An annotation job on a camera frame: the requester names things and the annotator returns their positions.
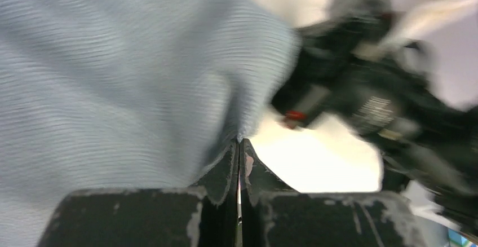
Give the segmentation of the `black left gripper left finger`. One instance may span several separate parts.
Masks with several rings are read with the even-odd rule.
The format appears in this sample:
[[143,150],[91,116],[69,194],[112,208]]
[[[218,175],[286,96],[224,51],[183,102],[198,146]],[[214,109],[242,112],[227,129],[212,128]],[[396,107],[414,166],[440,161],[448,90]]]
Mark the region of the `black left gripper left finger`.
[[238,143],[187,188],[83,189],[54,211],[39,246],[234,246]]

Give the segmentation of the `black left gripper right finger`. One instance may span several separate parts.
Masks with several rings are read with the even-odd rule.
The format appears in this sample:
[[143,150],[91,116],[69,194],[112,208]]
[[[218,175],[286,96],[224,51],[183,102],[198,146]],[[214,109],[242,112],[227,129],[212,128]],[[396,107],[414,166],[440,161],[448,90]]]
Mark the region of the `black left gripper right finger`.
[[245,246],[425,246],[405,199],[394,192],[300,193],[239,147]]

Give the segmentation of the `blue grey pillowcase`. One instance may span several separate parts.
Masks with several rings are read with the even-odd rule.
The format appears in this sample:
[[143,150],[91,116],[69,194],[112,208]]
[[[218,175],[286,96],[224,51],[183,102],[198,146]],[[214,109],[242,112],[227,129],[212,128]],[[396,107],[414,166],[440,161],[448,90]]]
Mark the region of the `blue grey pillowcase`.
[[78,189],[193,183],[297,50],[250,0],[1,0],[1,245]]

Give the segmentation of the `white pillow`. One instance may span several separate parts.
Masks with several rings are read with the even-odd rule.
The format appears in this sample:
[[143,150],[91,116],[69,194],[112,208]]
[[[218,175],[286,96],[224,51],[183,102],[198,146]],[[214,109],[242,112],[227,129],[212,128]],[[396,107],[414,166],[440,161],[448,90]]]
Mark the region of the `white pillow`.
[[[278,20],[298,44],[298,30],[319,28],[345,11],[351,0],[247,0]],[[345,124],[332,115],[312,130],[288,130],[269,107],[272,95],[291,75],[298,55],[286,54],[285,73],[275,80],[252,120],[243,118],[258,157],[286,183],[302,192],[369,192],[379,189],[382,178],[378,153],[354,138]]]

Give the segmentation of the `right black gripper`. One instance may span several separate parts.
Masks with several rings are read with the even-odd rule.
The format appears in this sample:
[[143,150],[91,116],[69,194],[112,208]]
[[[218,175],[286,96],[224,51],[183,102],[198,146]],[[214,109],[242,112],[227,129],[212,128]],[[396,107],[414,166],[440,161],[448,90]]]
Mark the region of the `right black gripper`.
[[418,42],[377,59],[365,48],[391,28],[379,0],[362,0],[320,36],[306,34],[297,65],[272,99],[289,128],[323,113],[382,152],[386,165],[435,194],[441,215],[477,236],[477,108],[454,109],[430,90]]

